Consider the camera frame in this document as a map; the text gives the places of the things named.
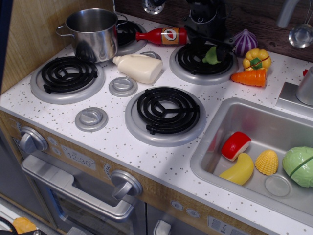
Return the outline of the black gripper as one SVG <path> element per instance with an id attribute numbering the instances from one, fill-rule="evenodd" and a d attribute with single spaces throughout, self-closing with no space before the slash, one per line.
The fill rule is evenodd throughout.
<path id="1" fill-rule="evenodd" d="M 184 28 L 190 43 L 202 46 L 204 43 L 217 45 L 216 56 L 219 62 L 231 56 L 234 39 L 226 28 L 226 19 L 230 16 L 224 9 L 190 10 L 189 16 L 184 18 Z"/>

